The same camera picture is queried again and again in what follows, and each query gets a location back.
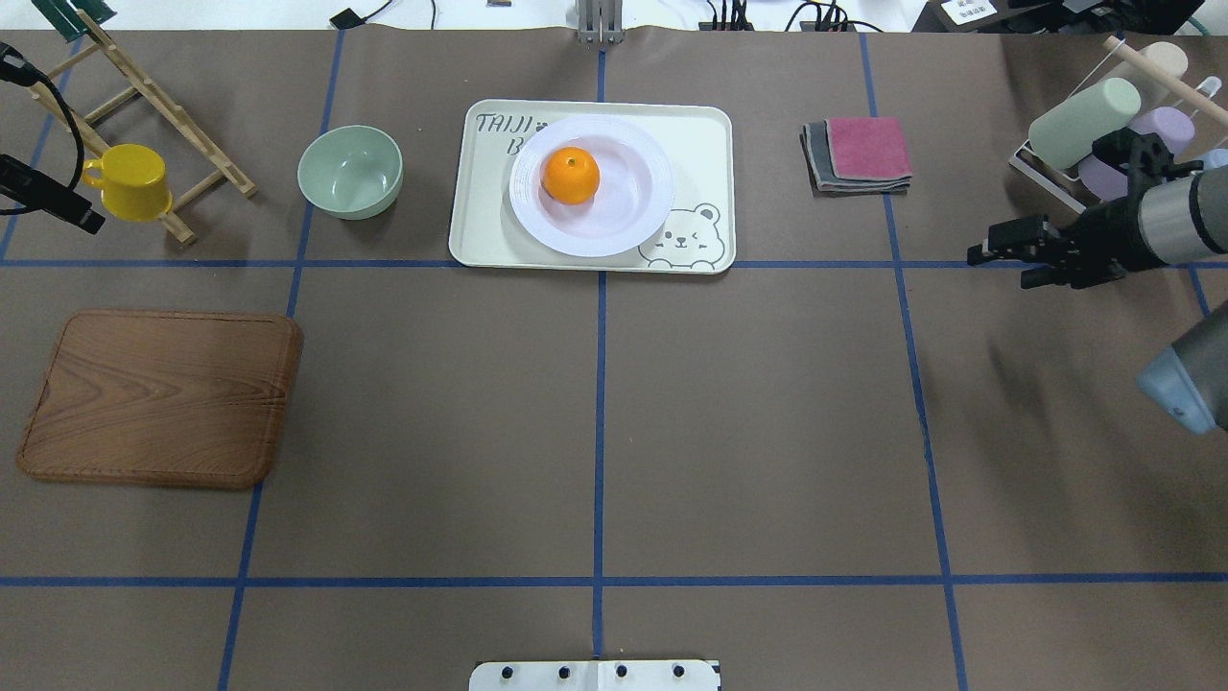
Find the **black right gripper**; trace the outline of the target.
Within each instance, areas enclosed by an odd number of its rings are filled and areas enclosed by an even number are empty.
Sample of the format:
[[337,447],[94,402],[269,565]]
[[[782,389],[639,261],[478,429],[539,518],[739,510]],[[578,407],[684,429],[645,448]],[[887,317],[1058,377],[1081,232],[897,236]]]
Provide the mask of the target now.
[[1070,225],[1047,215],[1022,216],[991,225],[981,244],[966,250],[970,268],[990,261],[1043,264],[1019,275],[1019,287],[1083,290],[1164,266],[1149,249],[1140,214],[1142,194],[1094,205]]

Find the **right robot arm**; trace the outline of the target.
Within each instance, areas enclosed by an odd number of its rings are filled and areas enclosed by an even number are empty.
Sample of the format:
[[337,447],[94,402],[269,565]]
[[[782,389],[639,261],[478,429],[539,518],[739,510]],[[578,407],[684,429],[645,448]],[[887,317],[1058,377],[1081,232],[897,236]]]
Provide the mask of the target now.
[[970,268],[1022,261],[1022,288],[1100,287],[1136,272],[1184,268],[1203,311],[1136,377],[1170,419],[1202,436],[1227,427],[1226,306],[1210,306],[1194,263],[1226,255],[1227,171],[1196,172],[1087,207],[1057,226],[1038,214],[991,225],[970,245]]

